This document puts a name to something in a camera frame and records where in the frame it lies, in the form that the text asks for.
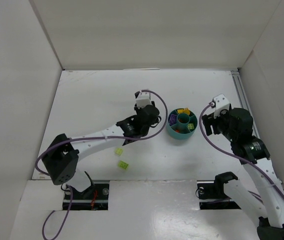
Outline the yellow black striped lego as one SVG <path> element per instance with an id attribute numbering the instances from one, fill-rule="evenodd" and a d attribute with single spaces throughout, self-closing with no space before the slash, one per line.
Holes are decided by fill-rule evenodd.
<path id="1" fill-rule="evenodd" d="M 185 109 L 183 110 L 183 112 L 184 112 L 185 114 L 187 114 L 187 115 L 190 115 L 190 110 L 189 110 L 188 108 L 185 108 Z"/>

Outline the dark purple lego brick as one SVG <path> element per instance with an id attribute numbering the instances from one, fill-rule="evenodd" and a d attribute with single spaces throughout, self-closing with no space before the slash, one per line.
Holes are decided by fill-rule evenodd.
<path id="1" fill-rule="evenodd" d="M 170 126 L 173 126 L 177 123 L 177 115 L 175 114 L 170 114 L 170 117 L 169 117 L 169 125 Z"/>

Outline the brown lego brick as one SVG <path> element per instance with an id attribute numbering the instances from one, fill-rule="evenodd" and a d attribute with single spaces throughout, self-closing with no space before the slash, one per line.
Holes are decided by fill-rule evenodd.
<path id="1" fill-rule="evenodd" d="M 183 123 L 183 124 L 185 124 L 187 121 L 186 120 L 184 120 L 183 118 L 178 118 L 178 121 L 180 122 L 180 123 Z"/>

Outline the green 2x2 lego brick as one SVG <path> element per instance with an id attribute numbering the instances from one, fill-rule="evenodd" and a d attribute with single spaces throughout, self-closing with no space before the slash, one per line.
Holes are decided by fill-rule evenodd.
<path id="1" fill-rule="evenodd" d="M 121 156 L 123 154 L 123 149 L 122 148 L 119 148 L 117 147 L 114 151 L 114 153 L 118 156 Z"/>

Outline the green 2x4 lego brick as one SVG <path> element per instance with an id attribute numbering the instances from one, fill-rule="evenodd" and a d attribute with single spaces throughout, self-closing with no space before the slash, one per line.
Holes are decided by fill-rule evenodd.
<path id="1" fill-rule="evenodd" d="M 122 161 L 122 160 L 120 160 L 120 161 L 118 162 L 117 166 L 118 166 L 120 169 L 122 169 L 122 170 L 127 170 L 128 167 L 129 167 L 129 164 L 126 163 L 126 162 L 124 162 L 124 161 Z"/>

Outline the green 2x2 lego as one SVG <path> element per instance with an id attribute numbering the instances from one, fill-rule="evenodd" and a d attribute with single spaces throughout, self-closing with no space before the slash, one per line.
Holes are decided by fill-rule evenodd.
<path id="1" fill-rule="evenodd" d="M 189 123 L 189 124 L 187 125 L 187 127 L 188 127 L 189 130 L 194 130 L 194 129 L 195 129 L 193 123 Z"/>

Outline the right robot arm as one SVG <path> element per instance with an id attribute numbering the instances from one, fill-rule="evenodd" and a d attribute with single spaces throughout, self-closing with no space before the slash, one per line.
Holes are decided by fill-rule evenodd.
<path id="1" fill-rule="evenodd" d="M 253 135 L 253 118 L 243 108 L 223 106 L 209 115 L 200 114 L 200 130 L 204 138 L 222 134 L 230 141 L 232 152 L 227 152 L 211 141 L 216 150 L 236 158 L 254 182 L 259 196 L 251 194 L 232 172 L 217 175 L 214 187 L 218 195 L 231 198 L 251 219 L 261 240 L 284 240 L 284 189 L 273 169 L 270 153 L 264 142 Z"/>

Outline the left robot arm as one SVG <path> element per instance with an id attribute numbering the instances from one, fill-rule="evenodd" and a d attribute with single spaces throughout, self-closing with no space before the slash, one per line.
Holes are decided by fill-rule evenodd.
<path id="1" fill-rule="evenodd" d="M 79 193 L 92 188 L 88 173 L 77 167 L 79 161 L 108 148 L 140 141 L 161 120 L 154 104 L 135 110 L 135 115 L 96 133 L 73 138 L 64 133 L 56 136 L 41 158 L 52 183 L 56 186 L 67 184 Z"/>

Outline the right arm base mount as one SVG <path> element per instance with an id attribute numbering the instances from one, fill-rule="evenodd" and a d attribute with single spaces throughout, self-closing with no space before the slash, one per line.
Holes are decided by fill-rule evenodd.
<path id="1" fill-rule="evenodd" d="M 237 203 L 224 193 L 224 184 L 230 180 L 238 180 L 232 172 L 215 176 L 214 180 L 198 180 L 196 197 L 200 210 L 240 210 Z"/>

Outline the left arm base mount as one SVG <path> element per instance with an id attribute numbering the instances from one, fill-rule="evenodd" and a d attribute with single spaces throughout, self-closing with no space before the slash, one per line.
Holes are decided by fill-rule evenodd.
<path id="1" fill-rule="evenodd" d="M 101 180 L 94 181 L 85 171 L 87 178 L 90 180 L 91 186 L 84 192 L 78 192 L 72 187 L 73 199 L 70 204 L 70 189 L 66 184 L 62 184 L 60 189 L 64 192 L 62 209 L 67 210 L 70 207 L 75 211 L 106 211 L 108 210 L 109 187 L 110 182 Z"/>

